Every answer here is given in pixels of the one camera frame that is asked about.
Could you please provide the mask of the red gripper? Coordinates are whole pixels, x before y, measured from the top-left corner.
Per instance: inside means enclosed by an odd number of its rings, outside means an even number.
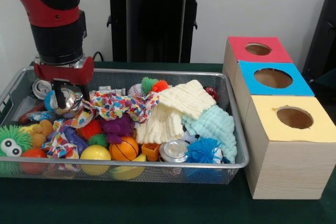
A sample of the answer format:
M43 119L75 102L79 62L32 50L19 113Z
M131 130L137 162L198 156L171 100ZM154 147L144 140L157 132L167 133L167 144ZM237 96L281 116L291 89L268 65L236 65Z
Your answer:
M62 82L80 85L80 90L85 101L90 102L89 81L92 79L94 61L92 57L83 56L75 63L55 66L44 64L39 57L35 58L34 71L39 79L54 83L54 92L58 107L66 107L65 97L61 90Z

